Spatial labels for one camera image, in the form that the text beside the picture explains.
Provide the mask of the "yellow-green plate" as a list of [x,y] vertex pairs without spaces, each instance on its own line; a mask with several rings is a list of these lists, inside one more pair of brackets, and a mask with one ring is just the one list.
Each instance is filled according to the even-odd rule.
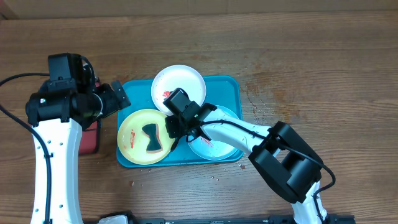
[[[158,110],[143,109],[127,116],[118,130],[118,147],[121,154],[130,162],[138,165],[151,165],[164,159],[170,152],[174,138],[170,138],[165,127],[166,115]],[[147,124],[157,124],[162,150],[156,153],[146,151],[149,138],[142,131]]]

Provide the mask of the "white plate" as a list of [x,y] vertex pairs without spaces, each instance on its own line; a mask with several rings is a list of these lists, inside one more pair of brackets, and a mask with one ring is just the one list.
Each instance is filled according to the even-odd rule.
[[151,97],[156,108],[166,115],[171,111],[163,101],[176,88],[183,89],[191,101],[202,105],[206,97],[206,85],[203,77],[194,68],[187,65],[171,65],[161,70],[153,79]]

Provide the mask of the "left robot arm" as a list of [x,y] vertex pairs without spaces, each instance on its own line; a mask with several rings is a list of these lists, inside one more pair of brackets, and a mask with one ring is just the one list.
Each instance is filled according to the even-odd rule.
[[78,198],[78,155],[83,131],[130,106],[121,83],[96,85],[89,60],[79,54],[48,57],[49,73],[26,103],[26,128],[35,146],[35,194],[31,223],[82,223]]

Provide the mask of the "dark green sponge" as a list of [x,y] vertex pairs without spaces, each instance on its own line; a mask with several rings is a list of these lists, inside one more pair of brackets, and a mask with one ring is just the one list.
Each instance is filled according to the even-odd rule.
[[159,139],[159,127],[157,124],[147,124],[142,127],[142,131],[149,138],[146,151],[148,153],[156,153],[162,150],[162,145]]

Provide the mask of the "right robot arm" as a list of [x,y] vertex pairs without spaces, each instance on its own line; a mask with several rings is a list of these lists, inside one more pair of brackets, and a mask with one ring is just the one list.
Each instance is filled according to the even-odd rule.
[[[327,223],[320,193],[332,187],[336,177],[288,124],[247,123],[209,103],[168,102],[165,106],[172,112],[166,121],[171,135],[187,141],[203,137],[245,152],[266,184],[292,205],[296,223]],[[322,170],[331,175],[324,187],[320,185]]]

